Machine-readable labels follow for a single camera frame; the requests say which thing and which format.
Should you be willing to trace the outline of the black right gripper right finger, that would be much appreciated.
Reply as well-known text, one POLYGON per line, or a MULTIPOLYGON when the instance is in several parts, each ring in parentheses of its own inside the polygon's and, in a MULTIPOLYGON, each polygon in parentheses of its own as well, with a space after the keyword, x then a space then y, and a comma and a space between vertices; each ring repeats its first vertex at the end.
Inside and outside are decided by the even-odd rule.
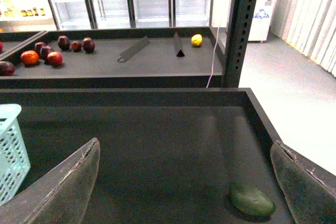
POLYGON ((335 175, 279 141, 270 158, 295 223, 335 223, 335 175))

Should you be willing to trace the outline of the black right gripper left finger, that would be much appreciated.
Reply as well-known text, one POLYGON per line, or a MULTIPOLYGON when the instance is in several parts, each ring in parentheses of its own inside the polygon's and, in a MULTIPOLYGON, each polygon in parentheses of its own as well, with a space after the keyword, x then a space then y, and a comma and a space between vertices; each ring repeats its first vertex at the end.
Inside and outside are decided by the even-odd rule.
POLYGON ((1 223, 81 223, 96 182, 100 143, 93 138, 1 206, 1 223))

